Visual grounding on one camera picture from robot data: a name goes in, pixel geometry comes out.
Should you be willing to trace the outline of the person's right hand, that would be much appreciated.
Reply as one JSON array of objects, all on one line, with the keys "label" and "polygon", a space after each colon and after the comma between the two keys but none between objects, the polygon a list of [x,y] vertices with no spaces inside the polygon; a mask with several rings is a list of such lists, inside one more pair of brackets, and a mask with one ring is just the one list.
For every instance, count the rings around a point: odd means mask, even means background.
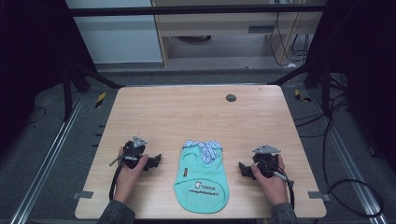
[{"label": "person's right hand", "polygon": [[271,205],[289,202],[287,184],[283,179],[277,176],[272,176],[271,178],[263,176],[256,163],[251,165],[251,170],[261,186],[264,196]]}]

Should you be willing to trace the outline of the light wooden desk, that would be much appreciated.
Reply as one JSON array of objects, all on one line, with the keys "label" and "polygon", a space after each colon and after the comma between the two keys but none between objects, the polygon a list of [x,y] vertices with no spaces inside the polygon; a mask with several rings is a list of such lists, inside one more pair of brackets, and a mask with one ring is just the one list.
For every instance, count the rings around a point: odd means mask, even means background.
[{"label": "light wooden desk", "polygon": [[[327,0],[150,0],[155,7],[324,4]],[[277,63],[291,59],[291,46],[298,35],[312,35],[322,13],[269,12],[230,14],[157,15],[163,57],[175,36],[266,35]]]}]

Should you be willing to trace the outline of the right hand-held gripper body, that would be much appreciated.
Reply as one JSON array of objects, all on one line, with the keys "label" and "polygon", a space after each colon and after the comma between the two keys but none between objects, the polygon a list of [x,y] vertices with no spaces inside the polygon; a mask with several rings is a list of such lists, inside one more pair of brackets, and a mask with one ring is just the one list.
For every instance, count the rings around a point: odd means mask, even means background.
[{"label": "right hand-held gripper body", "polygon": [[277,176],[284,180],[289,187],[294,185],[294,182],[288,179],[284,170],[279,166],[278,157],[281,152],[280,149],[263,145],[252,150],[254,153],[253,161],[257,164],[262,175],[266,178]]}]

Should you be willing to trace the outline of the person's left hand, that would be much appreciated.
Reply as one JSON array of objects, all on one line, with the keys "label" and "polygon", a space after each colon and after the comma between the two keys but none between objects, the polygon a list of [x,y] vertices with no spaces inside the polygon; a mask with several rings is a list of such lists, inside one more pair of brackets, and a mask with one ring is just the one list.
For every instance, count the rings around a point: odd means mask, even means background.
[{"label": "person's left hand", "polygon": [[143,154],[135,168],[122,166],[119,176],[116,180],[115,192],[113,199],[128,204],[131,201],[132,193],[139,177],[141,176],[145,165],[148,162],[149,155]]}]

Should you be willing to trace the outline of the white cabinet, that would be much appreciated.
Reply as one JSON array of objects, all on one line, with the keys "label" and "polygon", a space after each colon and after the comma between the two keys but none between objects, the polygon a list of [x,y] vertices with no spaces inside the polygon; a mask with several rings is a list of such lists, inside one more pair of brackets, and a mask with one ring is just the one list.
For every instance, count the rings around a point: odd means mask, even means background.
[{"label": "white cabinet", "polygon": [[[151,7],[150,0],[65,0],[70,9]],[[155,20],[145,16],[75,17],[95,64],[161,63]]]}]

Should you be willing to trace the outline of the black horizontal frame bar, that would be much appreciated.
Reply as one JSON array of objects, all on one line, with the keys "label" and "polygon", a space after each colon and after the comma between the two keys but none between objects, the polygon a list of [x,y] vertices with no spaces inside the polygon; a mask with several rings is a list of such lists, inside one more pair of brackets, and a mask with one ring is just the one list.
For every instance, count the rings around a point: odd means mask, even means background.
[{"label": "black horizontal frame bar", "polygon": [[326,4],[293,5],[224,5],[224,6],[177,6],[177,7],[117,7],[117,8],[72,8],[67,13],[73,17],[95,16],[144,16],[188,15],[227,13],[311,12],[323,11]]}]

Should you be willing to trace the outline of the grey metal table bracket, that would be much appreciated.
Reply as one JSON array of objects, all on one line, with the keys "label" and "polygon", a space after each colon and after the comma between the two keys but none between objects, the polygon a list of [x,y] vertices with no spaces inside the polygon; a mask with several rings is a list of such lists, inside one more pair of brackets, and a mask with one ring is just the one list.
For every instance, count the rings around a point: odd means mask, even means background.
[{"label": "grey metal table bracket", "polygon": [[324,194],[320,191],[309,190],[307,194],[309,199],[321,199],[323,202],[328,202],[332,199],[330,194]]},{"label": "grey metal table bracket", "polygon": [[82,190],[82,191],[79,191],[79,192],[74,192],[73,195],[72,195],[72,198],[74,200],[78,200],[80,198],[90,199],[92,197],[92,195],[93,195],[92,191]]}]

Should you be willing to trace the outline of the mint green pet shirt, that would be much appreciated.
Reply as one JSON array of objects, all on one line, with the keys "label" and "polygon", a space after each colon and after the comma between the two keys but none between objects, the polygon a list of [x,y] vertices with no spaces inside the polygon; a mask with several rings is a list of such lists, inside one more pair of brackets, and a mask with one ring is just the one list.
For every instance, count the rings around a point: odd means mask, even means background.
[{"label": "mint green pet shirt", "polygon": [[184,143],[174,192],[181,207],[192,213],[213,214],[225,207],[230,191],[218,141]]}]

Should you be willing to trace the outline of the yellow handled tool left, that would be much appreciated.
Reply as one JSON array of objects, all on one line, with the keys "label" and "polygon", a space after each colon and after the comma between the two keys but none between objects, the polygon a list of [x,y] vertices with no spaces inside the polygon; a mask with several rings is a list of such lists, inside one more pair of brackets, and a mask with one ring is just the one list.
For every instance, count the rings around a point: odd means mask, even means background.
[{"label": "yellow handled tool left", "polygon": [[101,93],[99,94],[98,98],[97,98],[97,101],[96,101],[94,107],[95,107],[95,108],[101,107],[101,105],[102,105],[102,103],[103,103],[103,101],[104,101],[105,98],[106,98],[106,92],[101,92]]}]

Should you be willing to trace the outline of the aluminium floor rail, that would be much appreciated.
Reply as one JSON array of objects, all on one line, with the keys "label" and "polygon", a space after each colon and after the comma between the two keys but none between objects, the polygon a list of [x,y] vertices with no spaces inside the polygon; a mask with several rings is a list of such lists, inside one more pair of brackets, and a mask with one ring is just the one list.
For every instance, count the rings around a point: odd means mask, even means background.
[{"label": "aluminium floor rail", "polygon": [[370,217],[371,223],[388,224],[385,215],[380,211],[382,205],[379,202],[379,198],[375,196],[374,192],[369,187],[361,184],[361,182],[365,182],[365,179],[355,162],[352,160],[352,157],[347,151],[346,145],[342,141],[341,136],[334,125],[327,129],[326,136],[329,136],[332,140],[334,150],[343,164],[348,178],[353,180],[352,186],[357,193],[365,213],[367,215],[376,214],[376,217]]},{"label": "aluminium floor rail", "polygon": [[62,123],[62,126],[57,132],[49,151],[41,163],[34,180],[32,181],[29,189],[25,193],[23,200],[21,201],[20,205],[14,212],[9,224],[25,224],[34,205],[35,202],[43,189],[50,171],[56,162],[58,155],[63,148],[64,141],[67,138],[77,116],[78,112],[81,109],[81,105],[85,98],[85,93],[78,93],[75,102],[72,105],[72,111],[69,118]]}]

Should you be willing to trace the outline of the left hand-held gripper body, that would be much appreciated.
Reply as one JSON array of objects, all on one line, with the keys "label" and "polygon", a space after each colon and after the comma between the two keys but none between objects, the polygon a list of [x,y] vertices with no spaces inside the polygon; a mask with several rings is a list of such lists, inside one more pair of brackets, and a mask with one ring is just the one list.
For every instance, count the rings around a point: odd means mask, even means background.
[{"label": "left hand-held gripper body", "polygon": [[123,146],[122,153],[109,165],[112,166],[117,162],[119,165],[125,164],[129,168],[134,169],[139,163],[147,143],[147,140],[135,135]]}]

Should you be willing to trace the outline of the yellow handled tool right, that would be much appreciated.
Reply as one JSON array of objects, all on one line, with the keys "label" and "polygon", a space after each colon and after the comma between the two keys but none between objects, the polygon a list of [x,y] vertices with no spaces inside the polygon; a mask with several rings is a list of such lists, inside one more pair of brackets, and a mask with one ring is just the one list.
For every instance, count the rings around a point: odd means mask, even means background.
[{"label": "yellow handled tool right", "polygon": [[294,90],[295,99],[300,100],[302,102],[310,103],[312,102],[311,98],[303,97],[298,90]]}]

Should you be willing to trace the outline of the black metal stand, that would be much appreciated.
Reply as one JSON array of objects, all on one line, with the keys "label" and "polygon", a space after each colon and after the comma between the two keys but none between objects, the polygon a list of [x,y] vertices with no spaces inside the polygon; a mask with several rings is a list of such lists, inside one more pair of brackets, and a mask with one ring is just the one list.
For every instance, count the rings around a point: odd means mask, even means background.
[{"label": "black metal stand", "polygon": [[92,77],[112,89],[122,88],[121,84],[117,84],[105,77],[102,77],[95,69],[90,69],[87,66],[75,63],[68,56],[63,56],[61,63],[63,68],[62,78],[64,87],[64,121],[68,121],[73,112],[71,85],[74,85],[78,92],[88,92],[90,84],[86,80],[86,77]]},{"label": "black metal stand", "polygon": [[269,85],[283,85],[288,80],[291,80],[302,73],[307,73],[304,80],[304,86],[308,89],[314,88],[321,83],[321,108],[325,116],[330,118],[332,116],[330,107],[330,79],[331,71],[328,61],[307,61],[302,66],[292,70],[285,76],[269,82]]}]

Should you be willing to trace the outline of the yellow handled tool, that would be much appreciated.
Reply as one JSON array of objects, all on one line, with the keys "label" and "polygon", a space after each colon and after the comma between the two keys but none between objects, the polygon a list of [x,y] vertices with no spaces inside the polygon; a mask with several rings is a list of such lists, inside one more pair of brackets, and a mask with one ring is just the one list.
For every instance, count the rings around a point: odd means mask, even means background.
[{"label": "yellow handled tool", "polygon": [[312,102],[311,98],[303,97],[298,90],[294,90],[295,99],[300,100],[302,102],[310,103]]},{"label": "yellow handled tool", "polygon": [[97,101],[96,101],[94,107],[95,107],[95,108],[101,107],[101,105],[102,105],[102,103],[103,103],[103,101],[104,101],[105,98],[106,98],[106,92],[101,92],[101,93],[99,94],[98,98],[97,98]]}]

